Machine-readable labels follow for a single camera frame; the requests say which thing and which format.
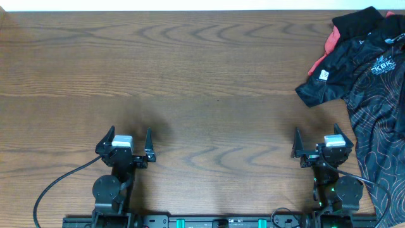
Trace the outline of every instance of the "white tag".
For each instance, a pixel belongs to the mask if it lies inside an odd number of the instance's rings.
[[[329,72],[326,70],[321,71],[321,75],[319,75],[319,79],[321,80],[328,80]]]

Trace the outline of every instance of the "white wall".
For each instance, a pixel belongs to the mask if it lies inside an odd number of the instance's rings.
[[[1,0],[6,11],[405,10],[405,0]]]

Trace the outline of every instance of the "wooden table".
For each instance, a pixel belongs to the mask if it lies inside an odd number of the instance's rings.
[[[138,153],[153,130],[158,162],[137,171],[132,195],[141,213],[310,209],[313,173],[290,158],[294,128],[308,148],[335,122],[355,136],[343,101],[307,108],[294,89],[346,13],[3,13],[0,226],[33,227],[41,191],[95,158],[111,125]],[[355,152],[342,170],[360,174]],[[41,225],[90,215],[93,182],[109,172],[98,161],[55,185]],[[364,189],[359,213],[374,212]]]

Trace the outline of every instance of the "black jacket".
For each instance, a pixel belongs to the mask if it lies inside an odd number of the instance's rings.
[[[357,138],[363,177],[389,189],[383,227],[405,222],[405,16],[381,20],[369,34],[343,41],[296,92],[309,106],[342,98]],[[366,185],[380,217],[385,193]]]

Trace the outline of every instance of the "red fabric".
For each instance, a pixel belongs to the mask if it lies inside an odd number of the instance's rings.
[[[393,13],[393,12],[391,12],[391,11],[388,11],[385,17],[387,18],[387,17],[392,16],[392,15],[394,15],[394,14],[395,14],[395,13]],[[339,37],[340,37],[339,30],[337,29],[336,26],[333,26],[333,31],[332,31],[332,33],[329,35],[329,37],[328,37],[328,39],[327,39],[327,41],[326,41],[326,43],[325,43],[325,54],[324,54],[320,59],[318,59],[318,60],[314,63],[314,65],[311,67],[311,69],[310,69],[309,72],[308,72],[308,75],[309,75],[309,76],[312,75],[312,73],[315,71],[316,67],[322,62],[322,60],[323,60],[329,53],[331,53],[331,52],[335,49],[335,46],[336,46],[337,41],[339,40]]]

